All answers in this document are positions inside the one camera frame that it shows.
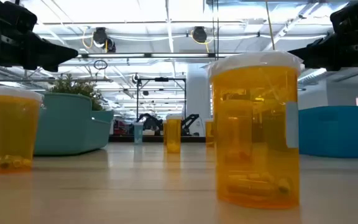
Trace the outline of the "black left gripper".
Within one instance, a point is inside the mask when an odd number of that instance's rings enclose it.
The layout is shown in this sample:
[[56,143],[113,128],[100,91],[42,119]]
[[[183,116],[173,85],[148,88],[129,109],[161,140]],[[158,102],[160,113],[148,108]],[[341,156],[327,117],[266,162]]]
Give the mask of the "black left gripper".
[[53,44],[32,30],[37,16],[19,1],[0,1],[0,65],[20,65],[29,70],[38,67],[57,72],[58,66],[78,56],[78,51]]

